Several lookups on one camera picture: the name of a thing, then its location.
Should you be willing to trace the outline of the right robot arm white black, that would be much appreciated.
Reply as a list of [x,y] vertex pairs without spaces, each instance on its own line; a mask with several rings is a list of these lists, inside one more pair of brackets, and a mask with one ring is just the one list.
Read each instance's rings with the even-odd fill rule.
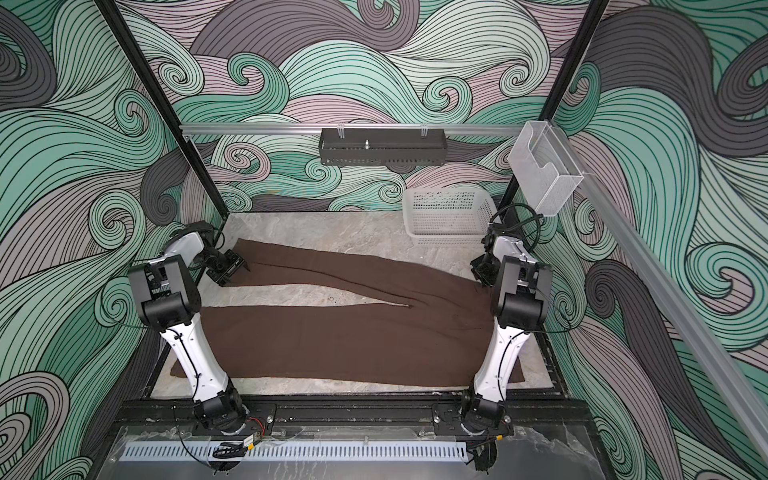
[[508,383],[518,356],[547,318],[553,272],[521,239],[490,233],[485,254],[472,262],[475,277],[491,287],[491,340],[462,400],[462,426],[472,435],[497,428],[505,416]]

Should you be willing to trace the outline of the brown trousers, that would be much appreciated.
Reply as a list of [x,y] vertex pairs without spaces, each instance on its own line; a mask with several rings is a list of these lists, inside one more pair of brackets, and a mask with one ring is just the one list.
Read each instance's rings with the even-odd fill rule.
[[201,324],[234,378],[331,379],[466,387],[481,367],[491,291],[424,265],[239,240],[234,287],[316,285],[352,292],[345,306],[206,307]]

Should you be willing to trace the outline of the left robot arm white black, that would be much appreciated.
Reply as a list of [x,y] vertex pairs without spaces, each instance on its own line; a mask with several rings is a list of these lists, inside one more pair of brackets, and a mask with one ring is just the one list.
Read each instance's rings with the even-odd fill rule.
[[229,375],[219,365],[205,336],[202,299],[191,268],[208,268],[227,281],[243,259],[216,246],[217,229],[192,223],[172,234],[160,253],[133,262],[128,281],[139,320],[160,334],[177,357],[192,389],[193,414],[202,428],[234,435],[247,411]]

